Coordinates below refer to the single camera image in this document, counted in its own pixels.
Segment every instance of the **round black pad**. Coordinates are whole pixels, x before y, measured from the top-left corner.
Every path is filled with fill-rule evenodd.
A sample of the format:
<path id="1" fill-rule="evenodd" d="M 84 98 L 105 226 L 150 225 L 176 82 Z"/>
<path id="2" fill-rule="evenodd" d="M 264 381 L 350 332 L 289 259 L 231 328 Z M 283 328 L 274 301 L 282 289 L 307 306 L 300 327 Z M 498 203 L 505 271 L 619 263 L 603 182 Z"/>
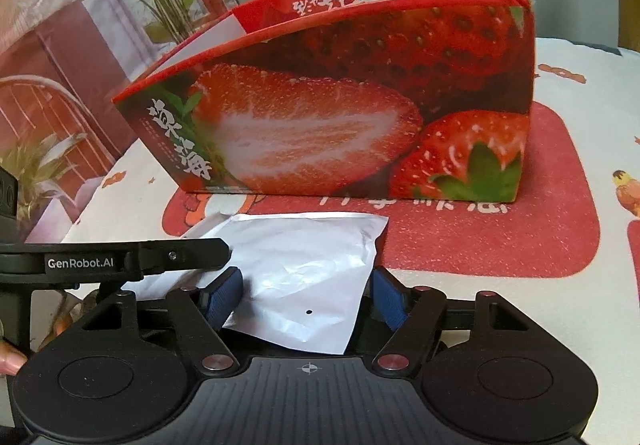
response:
<path id="1" fill-rule="evenodd" d="M 187 396 L 185 368 L 165 349 L 129 339 L 113 339 L 108 351 L 77 343 L 54 341 L 15 378 L 15 405 L 30 430 L 62 443 L 120 443 L 162 425 Z"/>
<path id="2" fill-rule="evenodd" d="M 467 435 L 491 443 L 545 443 L 582 431 L 598 388 L 591 370 L 568 350 L 514 352 L 463 343 L 425 365 L 422 391 L 441 419 Z"/>
<path id="3" fill-rule="evenodd" d="M 485 362 L 478 369 L 478 380 L 488 392 L 512 400 L 536 398 L 554 383 L 544 365 L 520 357 Z"/>
<path id="4" fill-rule="evenodd" d="M 71 362 L 58 383 L 71 396 L 78 398 L 107 398 L 129 387 L 133 370 L 127 362 L 113 357 L 88 357 Z"/>

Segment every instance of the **person's finger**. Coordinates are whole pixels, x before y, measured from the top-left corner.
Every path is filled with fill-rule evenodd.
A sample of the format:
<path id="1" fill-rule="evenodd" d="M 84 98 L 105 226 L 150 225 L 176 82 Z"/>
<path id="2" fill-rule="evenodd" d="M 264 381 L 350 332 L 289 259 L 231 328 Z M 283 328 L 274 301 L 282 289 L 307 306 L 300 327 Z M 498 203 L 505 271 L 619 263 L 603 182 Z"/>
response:
<path id="1" fill-rule="evenodd" d="M 20 351 L 0 339 L 0 375 L 15 375 L 26 361 Z"/>
<path id="2" fill-rule="evenodd" d="M 53 327 L 51 329 L 51 332 L 46 337 L 44 337 L 44 340 L 42 341 L 42 344 L 40 344 L 40 346 L 38 347 L 38 351 L 40 351 L 42 348 L 44 348 L 44 346 L 49 344 L 54 338 L 56 338 L 58 335 L 60 335 L 60 333 L 62 333 L 64 330 L 66 330 L 73 323 L 74 323 L 74 321 L 71 318 L 71 315 L 68 314 L 68 313 L 58 317 L 55 320 L 55 322 L 53 323 Z"/>

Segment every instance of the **fingernail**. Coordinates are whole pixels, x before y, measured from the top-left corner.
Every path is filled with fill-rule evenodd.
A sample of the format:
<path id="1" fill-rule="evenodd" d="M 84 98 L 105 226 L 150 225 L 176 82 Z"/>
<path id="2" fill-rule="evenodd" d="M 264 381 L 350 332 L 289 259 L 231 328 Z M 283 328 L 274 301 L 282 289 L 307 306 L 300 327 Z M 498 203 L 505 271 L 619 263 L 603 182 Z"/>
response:
<path id="1" fill-rule="evenodd" d="M 16 375 L 26 361 L 27 359 L 24 355 L 12 352 L 4 358 L 4 368 L 6 369 L 7 374 Z"/>

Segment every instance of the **screw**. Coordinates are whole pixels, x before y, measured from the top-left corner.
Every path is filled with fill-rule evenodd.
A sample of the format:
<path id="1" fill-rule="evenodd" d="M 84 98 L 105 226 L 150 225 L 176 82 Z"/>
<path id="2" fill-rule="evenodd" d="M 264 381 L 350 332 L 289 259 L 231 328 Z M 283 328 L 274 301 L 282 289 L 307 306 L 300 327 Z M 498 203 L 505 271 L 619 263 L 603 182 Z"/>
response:
<path id="1" fill-rule="evenodd" d="M 228 355 L 209 355 L 202 359 L 202 367 L 209 371 L 224 371 L 234 365 L 234 359 Z"/>
<path id="2" fill-rule="evenodd" d="M 409 366 L 409 359 L 404 355 L 382 355 L 378 359 L 378 365 L 387 371 L 401 371 Z"/>

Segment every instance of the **blue gripper pad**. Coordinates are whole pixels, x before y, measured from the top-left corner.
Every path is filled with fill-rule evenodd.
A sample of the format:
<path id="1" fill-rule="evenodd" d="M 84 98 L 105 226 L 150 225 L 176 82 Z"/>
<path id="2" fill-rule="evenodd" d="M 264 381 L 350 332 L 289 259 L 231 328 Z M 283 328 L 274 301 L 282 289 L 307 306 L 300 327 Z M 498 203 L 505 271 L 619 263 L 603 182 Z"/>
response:
<path id="1" fill-rule="evenodd" d="M 242 298 L 242 291 L 242 272 L 235 266 L 226 269 L 202 289 L 201 295 L 209 295 L 204 316 L 215 331 L 222 328 L 231 312 L 236 309 Z"/>
<path id="2" fill-rule="evenodd" d="M 389 329 L 396 331 L 407 318 L 403 292 L 394 284 L 386 269 L 374 268 L 371 272 L 370 296 Z"/>

